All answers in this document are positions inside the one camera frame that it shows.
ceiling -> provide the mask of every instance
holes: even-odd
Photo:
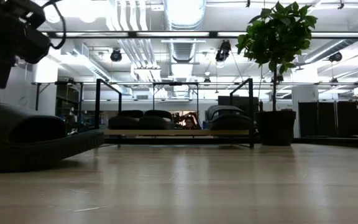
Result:
[[[276,1],[266,0],[266,7],[272,7]],[[281,0],[282,4],[288,4],[293,0]],[[349,31],[356,25],[358,25],[358,0],[343,0],[345,6],[343,9],[337,9],[340,0],[297,0],[298,4],[311,4],[316,5],[312,7],[309,12],[310,15],[318,18],[316,30],[318,31]],[[70,7],[64,5],[58,5],[62,14],[66,17],[67,29],[69,31],[85,31],[85,30],[98,30],[107,31],[109,28],[106,25],[106,15],[110,13],[109,1],[88,1],[88,5],[84,9],[79,7],[73,10]],[[165,30],[165,19],[162,0],[150,0],[146,1],[146,21],[150,30]],[[204,15],[204,30],[245,30],[248,21],[254,16],[260,13],[263,8],[263,1],[251,0],[251,6],[245,7],[246,1],[236,0],[207,0],[207,7]],[[127,9],[127,20],[129,23],[129,3]],[[82,22],[81,16],[85,14],[92,14],[97,19],[92,23]],[[41,30],[58,30],[61,31],[61,23],[52,24],[46,22],[40,28]],[[311,47],[308,50],[303,51],[306,55],[315,51],[319,47],[327,44],[332,40],[313,39]],[[253,62],[248,61],[247,58],[237,55],[237,49],[235,47],[236,39],[231,39],[232,52],[229,58],[225,61],[223,68],[217,68],[214,61],[216,49],[219,47],[221,39],[206,39],[205,43],[197,44],[196,57],[193,62],[191,78],[188,80],[203,81],[205,72],[210,72],[211,81],[215,82],[240,82],[241,77],[252,77],[255,82],[262,79],[269,82],[271,73],[267,66],[262,67],[262,71]],[[161,39],[151,39],[154,55],[157,60],[161,72],[162,78],[168,78],[171,75],[170,55],[167,44],[161,43]],[[122,60],[120,62],[112,62],[110,60],[110,54],[113,48],[120,48],[116,39],[70,39],[66,44],[66,48],[63,48],[63,54],[58,59],[61,61],[59,69],[60,76],[73,77],[78,81],[93,81],[94,75],[84,65],[73,60],[69,55],[65,55],[64,51],[70,51],[70,47],[67,46],[79,46],[85,44],[89,47],[89,57],[94,60],[98,66],[105,71],[109,72],[112,78],[116,81],[133,82],[136,81],[131,76],[131,64],[123,50]],[[329,61],[319,61],[311,65],[307,65],[306,69],[313,69],[318,71],[318,81],[329,81],[332,76],[340,75],[346,72],[355,71],[358,69],[358,42],[349,46],[348,48],[341,50],[343,59],[341,62],[334,62],[334,67],[331,69],[331,63]],[[285,81],[292,82],[293,75],[286,74]],[[358,81],[358,74],[342,79],[340,82],[354,82]]]

robotic arm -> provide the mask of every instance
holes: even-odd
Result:
[[[38,63],[49,47],[60,49],[66,39],[66,25],[56,6],[60,0],[51,0],[44,6],[30,0],[0,0],[0,88],[5,88],[16,57],[27,63]],[[37,31],[45,22],[44,7],[53,5],[63,21],[62,42],[54,46],[50,39]]]

